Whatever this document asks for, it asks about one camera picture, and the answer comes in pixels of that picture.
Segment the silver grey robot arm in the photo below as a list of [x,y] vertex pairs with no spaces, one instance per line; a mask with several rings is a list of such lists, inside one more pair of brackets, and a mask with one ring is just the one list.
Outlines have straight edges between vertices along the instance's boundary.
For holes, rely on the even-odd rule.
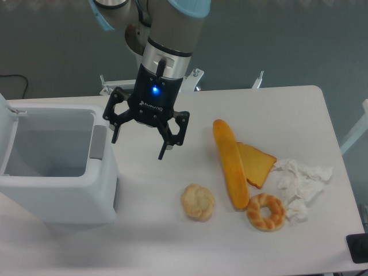
[[200,37],[210,1],[90,1],[105,29],[133,28],[126,43],[141,56],[131,93],[116,86],[103,113],[113,128],[135,120],[157,128],[163,138],[159,159],[167,149],[182,145],[190,113],[174,110],[185,73]]

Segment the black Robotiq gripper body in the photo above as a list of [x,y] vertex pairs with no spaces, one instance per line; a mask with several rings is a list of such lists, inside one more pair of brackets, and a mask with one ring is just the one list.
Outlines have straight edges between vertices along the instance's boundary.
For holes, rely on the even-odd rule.
[[174,104],[181,87],[182,78],[164,76],[166,63],[159,62],[156,72],[140,66],[133,93],[128,98],[129,110],[135,120],[157,127],[163,126],[174,116]]

